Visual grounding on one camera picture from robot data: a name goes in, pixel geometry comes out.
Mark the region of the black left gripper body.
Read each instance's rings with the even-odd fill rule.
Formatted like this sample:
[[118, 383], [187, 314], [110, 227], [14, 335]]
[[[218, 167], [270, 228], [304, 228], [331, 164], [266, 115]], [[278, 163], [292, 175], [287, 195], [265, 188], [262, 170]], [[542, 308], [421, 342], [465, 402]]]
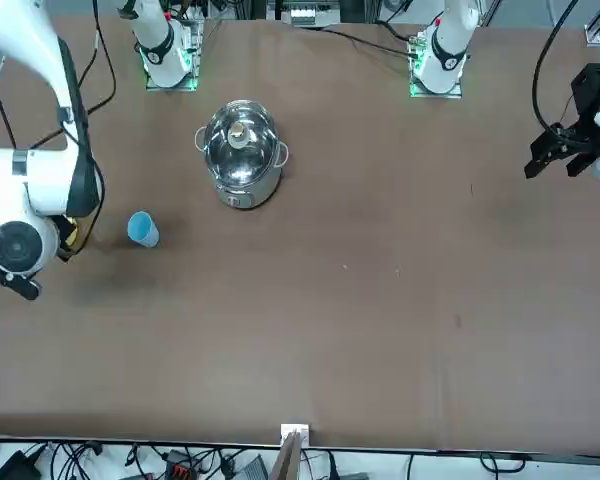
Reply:
[[577, 121], [575, 130], [585, 130], [593, 124], [600, 109], [600, 63], [588, 63], [571, 82]]

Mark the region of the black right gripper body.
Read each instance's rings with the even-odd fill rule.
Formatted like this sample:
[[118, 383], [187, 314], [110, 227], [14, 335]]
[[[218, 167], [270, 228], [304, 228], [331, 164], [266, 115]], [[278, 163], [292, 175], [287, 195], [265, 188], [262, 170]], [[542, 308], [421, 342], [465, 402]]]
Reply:
[[54, 224], [58, 229], [59, 235], [57, 257], [61, 260], [69, 260], [75, 254], [71, 247], [75, 243], [79, 233], [78, 222], [72, 217], [55, 215]]

